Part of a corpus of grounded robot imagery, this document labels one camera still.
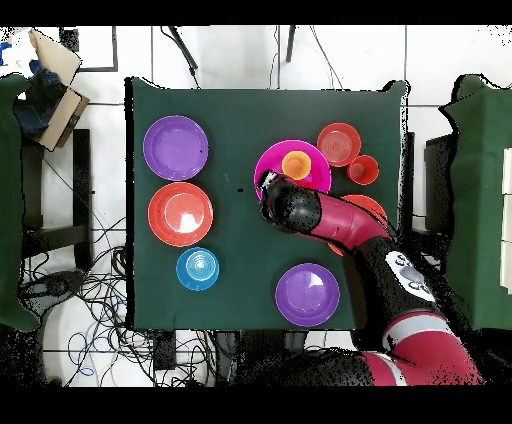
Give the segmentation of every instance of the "red plate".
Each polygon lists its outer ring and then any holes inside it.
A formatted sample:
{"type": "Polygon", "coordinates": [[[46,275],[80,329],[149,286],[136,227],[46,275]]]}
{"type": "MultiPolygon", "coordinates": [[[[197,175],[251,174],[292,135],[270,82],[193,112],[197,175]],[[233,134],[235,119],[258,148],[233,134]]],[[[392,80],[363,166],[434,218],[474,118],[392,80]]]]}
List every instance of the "red plate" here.
{"type": "Polygon", "coordinates": [[[172,183],[159,189],[149,202],[149,226],[155,236],[175,247],[197,243],[213,222],[206,193],[190,183],[172,183]]]}
{"type": "MultiPolygon", "coordinates": [[[[386,215],[386,211],[384,208],[374,199],[368,196],[363,196],[362,194],[349,194],[348,196],[343,196],[343,200],[347,202],[353,203],[354,205],[360,206],[363,209],[366,209],[370,212],[375,218],[377,218],[384,227],[388,226],[388,216],[386,215]]],[[[343,252],[338,247],[334,246],[331,243],[327,243],[331,250],[334,253],[337,253],[340,256],[343,256],[343,252]]]]}

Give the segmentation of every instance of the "white tile floor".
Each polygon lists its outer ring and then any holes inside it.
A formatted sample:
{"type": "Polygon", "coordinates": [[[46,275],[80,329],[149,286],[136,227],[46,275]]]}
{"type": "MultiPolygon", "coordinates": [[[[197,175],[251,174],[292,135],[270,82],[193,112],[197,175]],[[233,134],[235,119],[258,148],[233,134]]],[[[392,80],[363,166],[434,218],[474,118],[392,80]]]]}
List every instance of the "white tile floor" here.
{"type": "MultiPolygon", "coordinates": [[[[41,28],[55,37],[55,28],[41,28]]],[[[183,40],[199,65],[197,80],[202,88],[260,88],[269,87],[269,72],[276,53],[274,26],[211,26],[180,29],[183,40]]],[[[344,88],[379,90],[390,80],[407,79],[411,84],[408,107],[408,130],[416,133],[414,214],[425,214],[424,166],[422,148],[428,139],[451,132],[447,120],[437,107],[450,101],[456,78],[464,73],[484,73],[494,83],[512,83],[512,30],[494,26],[316,26],[317,36],[336,70],[344,88]]],[[[329,88],[329,68],[307,26],[298,26],[293,58],[286,63],[288,26],[281,26],[281,89],[329,88]]],[[[162,35],[160,27],[117,27],[119,68],[115,73],[79,73],[72,86],[88,96],[86,109],[78,128],[91,130],[93,208],[95,233],[109,227],[126,215],[125,206],[125,121],[124,81],[127,76],[144,77],[160,86],[171,88],[194,87],[185,59],[172,40],[162,35]]],[[[98,41],[96,48],[111,49],[98,41]]],[[[277,63],[271,88],[277,88],[277,63]]],[[[334,87],[339,87],[334,79],[334,87]]],[[[68,182],[72,182],[72,140],[63,149],[46,152],[46,159],[68,182]]],[[[68,225],[71,216],[72,194],[53,171],[45,166],[43,179],[44,223],[47,227],[68,225]]],[[[421,218],[415,218],[421,228],[421,218]]],[[[126,222],[120,222],[109,233],[112,245],[125,241],[126,222]]],[[[104,238],[95,245],[101,252],[108,247],[104,238]]],[[[43,272],[74,269],[72,249],[60,249],[50,255],[43,272]]],[[[43,256],[32,258],[32,266],[43,256]]],[[[107,260],[96,267],[105,272],[107,260]]],[[[48,376],[68,380],[77,371],[80,340],[72,340],[76,356],[68,357],[67,345],[75,332],[85,332],[92,323],[89,310],[78,299],[56,307],[50,314],[45,339],[45,364],[48,376]]],[[[193,338],[192,332],[181,331],[180,341],[193,338]]],[[[324,345],[325,332],[310,332],[307,345],[324,345]]],[[[347,332],[329,332],[327,346],[353,345],[347,332]]],[[[105,346],[96,346],[103,351],[105,346]]],[[[182,349],[180,357],[188,357],[182,349]]],[[[115,359],[115,352],[95,352],[82,364],[72,385],[97,386],[115,359]]],[[[151,371],[149,361],[143,364],[151,371]]],[[[204,378],[205,369],[199,366],[196,378],[204,378]]],[[[165,382],[183,371],[169,372],[165,382]]],[[[157,372],[162,381],[164,372],[157,372]]],[[[103,386],[151,386],[138,364],[122,358],[107,372],[103,386]]]]}

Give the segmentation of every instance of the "green tablecloth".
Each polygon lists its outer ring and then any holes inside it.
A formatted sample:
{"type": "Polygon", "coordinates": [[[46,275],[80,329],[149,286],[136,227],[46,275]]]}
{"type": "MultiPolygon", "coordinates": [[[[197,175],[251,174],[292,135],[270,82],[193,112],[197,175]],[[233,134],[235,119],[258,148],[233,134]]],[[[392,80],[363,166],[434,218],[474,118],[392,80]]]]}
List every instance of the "green tablecloth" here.
{"type": "Polygon", "coordinates": [[[274,303],[276,283],[291,266],[314,262],[331,270],[341,289],[335,314],[320,328],[354,328],[342,260],[325,244],[274,229],[259,215],[253,172],[273,143],[311,143],[331,122],[347,122],[360,133],[361,153],[380,163],[375,183],[361,187],[332,169],[332,193],[375,198],[396,226],[400,166],[400,102],[407,92],[396,82],[385,92],[171,90],[133,78],[134,117],[134,324],[138,329],[291,329],[274,303]],[[191,183],[210,197],[213,226],[198,245],[213,251],[220,276],[204,292],[184,288],[176,260],[186,248],[160,242],[147,222],[153,194],[168,182],[146,165],[144,135],[166,115],[196,121],[209,141],[206,166],[191,183]]]}
{"type": "Polygon", "coordinates": [[[512,329],[512,295],[500,287],[503,151],[512,147],[512,90],[462,78],[457,99],[443,109],[458,130],[450,169],[454,233],[448,282],[463,298],[473,327],[512,329]]]}
{"type": "Polygon", "coordinates": [[[21,279],[23,195],[21,129],[12,107],[18,94],[30,87],[19,74],[0,78],[0,324],[21,331],[39,326],[34,314],[17,297],[21,279]]]}

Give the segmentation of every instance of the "red cup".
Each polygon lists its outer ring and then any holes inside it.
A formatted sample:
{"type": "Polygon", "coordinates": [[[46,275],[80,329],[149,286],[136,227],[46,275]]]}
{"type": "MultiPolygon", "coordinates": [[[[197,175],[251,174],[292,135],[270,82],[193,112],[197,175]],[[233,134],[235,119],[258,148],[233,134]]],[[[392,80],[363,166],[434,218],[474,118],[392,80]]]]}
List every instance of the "red cup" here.
{"type": "Polygon", "coordinates": [[[379,163],[371,156],[358,156],[348,166],[347,174],[348,177],[357,184],[371,184],[379,175],[379,163]]]}

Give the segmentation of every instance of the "cup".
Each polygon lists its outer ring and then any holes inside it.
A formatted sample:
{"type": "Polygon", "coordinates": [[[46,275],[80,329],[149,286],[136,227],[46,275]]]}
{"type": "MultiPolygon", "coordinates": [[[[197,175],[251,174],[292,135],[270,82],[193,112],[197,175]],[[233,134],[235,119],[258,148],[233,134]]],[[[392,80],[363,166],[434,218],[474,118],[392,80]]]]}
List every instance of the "cup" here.
{"type": "Polygon", "coordinates": [[[302,180],[311,171],[310,157],[300,150],[293,150],[285,155],[281,162],[283,173],[294,180],[302,180]]]}
{"type": "Polygon", "coordinates": [[[379,163],[371,156],[358,156],[348,166],[347,174],[348,177],[357,184],[371,184],[379,175],[379,163]]]}

